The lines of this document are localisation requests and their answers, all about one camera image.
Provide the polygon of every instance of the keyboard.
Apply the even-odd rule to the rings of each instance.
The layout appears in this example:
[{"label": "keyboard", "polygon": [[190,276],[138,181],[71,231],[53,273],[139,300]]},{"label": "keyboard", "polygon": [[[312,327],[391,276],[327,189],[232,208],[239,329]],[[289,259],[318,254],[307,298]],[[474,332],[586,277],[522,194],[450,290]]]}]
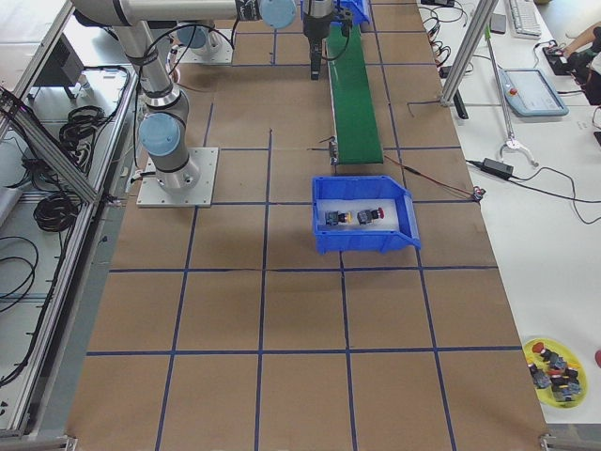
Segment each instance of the keyboard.
[{"label": "keyboard", "polygon": [[507,0],[509,24],[517,38],[537,39],[542,34],[541,25],[536,20],[536,5],[533,0]]}]

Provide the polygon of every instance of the power adapter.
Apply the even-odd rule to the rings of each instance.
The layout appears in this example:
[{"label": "power adapter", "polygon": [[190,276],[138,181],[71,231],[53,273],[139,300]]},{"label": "power adapter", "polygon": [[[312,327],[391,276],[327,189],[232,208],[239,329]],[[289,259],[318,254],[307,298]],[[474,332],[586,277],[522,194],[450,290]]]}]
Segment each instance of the power adapter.
[{"label": "power adapter", "polygon": [[514,175],[514,167],[509,164],[484,158],[481,162],[468,160],[469,164],[473,164],[483,172],[498,177],[499,179],[508,180]]}]

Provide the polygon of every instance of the person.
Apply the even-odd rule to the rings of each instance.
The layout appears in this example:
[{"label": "person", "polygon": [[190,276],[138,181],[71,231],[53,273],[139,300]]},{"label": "person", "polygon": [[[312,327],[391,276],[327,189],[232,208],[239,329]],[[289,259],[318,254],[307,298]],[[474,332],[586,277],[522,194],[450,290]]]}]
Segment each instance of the person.
[{"label": "person", "polygon": [[[580,47],[591,44],[597,39],[594,33],[595,28],[601,27],[601,22],[595,23],[580,33],[569,45],[563,49],[563,56],[568,58],[573,55]],[[589,75],[586,83],[582,85],[584,95],[591,105],[601,104],[601,53],[597,54],[589,66]]]}]

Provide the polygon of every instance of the metal base plate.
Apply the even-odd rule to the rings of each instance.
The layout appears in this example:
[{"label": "metal base plate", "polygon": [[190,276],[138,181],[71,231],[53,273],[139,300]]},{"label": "metal base plate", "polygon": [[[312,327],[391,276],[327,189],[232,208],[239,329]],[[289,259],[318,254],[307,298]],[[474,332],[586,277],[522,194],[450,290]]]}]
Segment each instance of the metal base plate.
[{"label": "metal base plate", "polygon": [[[228,39],[230,39],[230,40],[232,39],[232,30],[220,29],[219,31],[221,33],[223,33],[223,35],[226,36]],[[206,64],[209,66],[211,66],[211,65],[212,66],[227,65],[227,64],[232,64],[232,56],[233,55],[234,55],[234,51],[232,50],[230,45],[227,42],[223,42],[219,51],[215,52],[214,54],[200,55],[200,54],[195,54],[192,50],[188,50],[188,52],[186,52],[186,54],[183,56],[183,58],[181,58],[180,64],[181,63],[196,63],[196,64]]]},{"label": "metal base plate", "polygon": [[[138,207],[210,207],[217,173],[218,148],[189,148],[190,158],[200,167],[200,180],[191,189],[179,192],[165,191],[154,177],[142,180]],[[154,172],[154,163],[148,159],[146,172]]]}]

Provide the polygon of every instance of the metal pole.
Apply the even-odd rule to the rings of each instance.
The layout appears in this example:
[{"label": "metal pole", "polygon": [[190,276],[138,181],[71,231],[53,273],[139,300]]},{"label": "metal pole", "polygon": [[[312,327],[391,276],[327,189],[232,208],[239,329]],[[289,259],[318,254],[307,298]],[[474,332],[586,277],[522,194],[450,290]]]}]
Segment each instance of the metal pole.
[{"label": "metal pole", "polygon": [[453,103],[453,97],[459,88],[463,74],[468,68],[471,57],[478,47],[478,43],[488,26],[490,14],[495,9],[498,0],[481,0],[471,20],[466,36],[457,51],[457,58],[451,67],[447,81],[442,89],[440,103],[444,106]]},{"label": "metal pole", "polygon": [[503,86],[501,78],[499,77],[499,68],[497,67],[497,59],[495,53],[492,51],[492,43],[490,42],[490,31],[485,31],[486,46],[488,47],[488,54],[490,54],[490,61],[492,62],[492,71],[495,72],[495,80],[497,82],[497,91],[499,91],[499,98],[501,99],[501,109],[503,110],[503,116],[505,117],[505,128],[507,129],[507,137],[514,139],[516,134],[514,133],[514,126],[511,123],[511,116],[509,116],[509,106],[505,99],[503,92]]},{"label": "metal pole", "polygon": [[39,125],[33,121],[21,108],[15,106],[11,99],[0,99],[0,108],[6,113],[14,115],[21,122],[23,130],[31,142],[36,146],[35,152],[56,173],[67,182],[69,187],[82,198],[84,202],[95,203],[100,198],[100,193],[90,185],[87,177],[80,169],[75,167],[56,144],[39,129]]}]

